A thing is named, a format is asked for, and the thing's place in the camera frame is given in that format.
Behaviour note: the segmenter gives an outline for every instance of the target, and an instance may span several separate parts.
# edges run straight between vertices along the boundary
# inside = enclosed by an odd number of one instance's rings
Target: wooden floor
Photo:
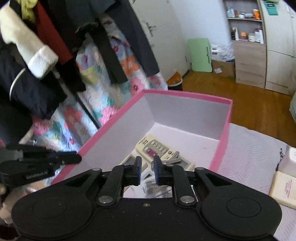
[[[232,123],[296,147],[296,123],[289,111],[290,96],[204,72],[190,72],[184,78],[183,90],[232,99]]]

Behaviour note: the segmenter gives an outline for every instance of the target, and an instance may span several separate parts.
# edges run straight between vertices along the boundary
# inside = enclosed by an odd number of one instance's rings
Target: white wardrobe
[[[263,0],[260,3],[267,44],[265,88],[291,94],[296,86],[293,80],[293,74],[296,76],[296,13],[280,0],[276,4],[278,15],[269,15]]]

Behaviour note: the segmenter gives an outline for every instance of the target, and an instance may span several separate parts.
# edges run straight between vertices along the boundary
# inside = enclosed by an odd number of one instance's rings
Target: white wall
[[[208,38],[212,44],[231,43],[222,0],[169,0],[181,24],[184,39]]]

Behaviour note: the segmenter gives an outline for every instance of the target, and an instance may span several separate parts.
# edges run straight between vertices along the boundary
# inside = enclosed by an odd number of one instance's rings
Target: yellow fabric
[[[30,22],[35,23],[35,15],[33,8],[38,3],[38,0],[16,0],[22,6],[22,19],[29,20]]]

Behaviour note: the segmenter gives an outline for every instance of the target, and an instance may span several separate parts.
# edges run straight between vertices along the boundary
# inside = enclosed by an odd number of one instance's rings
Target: red garment
[[[42,4],[38,2],[33,10],[36,17],[38,37],[58,55],[59,62],[64,65],[73,58],[71,52],[55,29]]]

